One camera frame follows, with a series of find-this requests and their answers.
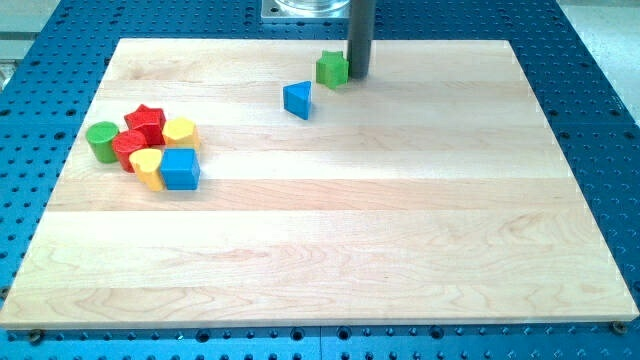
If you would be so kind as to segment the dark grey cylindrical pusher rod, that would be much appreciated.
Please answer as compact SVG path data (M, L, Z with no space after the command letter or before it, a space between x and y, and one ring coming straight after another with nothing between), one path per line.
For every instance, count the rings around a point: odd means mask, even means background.
M347 40L349 77L364 79L369 72L375 24L375 0L351 0Z

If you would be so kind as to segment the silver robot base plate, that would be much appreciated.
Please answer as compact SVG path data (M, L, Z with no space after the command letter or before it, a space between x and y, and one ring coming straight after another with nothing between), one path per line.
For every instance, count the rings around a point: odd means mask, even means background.
M262 0L261 18L268 20L347 18L350 0Z

